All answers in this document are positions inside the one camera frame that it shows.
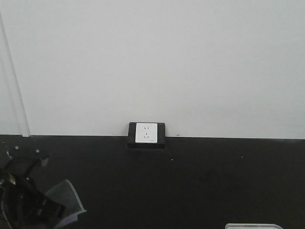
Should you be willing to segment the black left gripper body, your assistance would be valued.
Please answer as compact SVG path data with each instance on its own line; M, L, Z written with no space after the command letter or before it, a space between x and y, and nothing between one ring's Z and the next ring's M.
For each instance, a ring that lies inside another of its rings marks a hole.
M23 229L45 221L45 195L26 178L0 176L0 213L10 229Z

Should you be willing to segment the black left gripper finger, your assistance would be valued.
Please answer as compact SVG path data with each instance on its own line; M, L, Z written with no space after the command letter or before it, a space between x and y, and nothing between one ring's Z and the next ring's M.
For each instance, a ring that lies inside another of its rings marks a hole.
M66 209L63 204L53 201L44 194L38 195L36 198L35 207L35 215L42 219L52 217L61 218Z

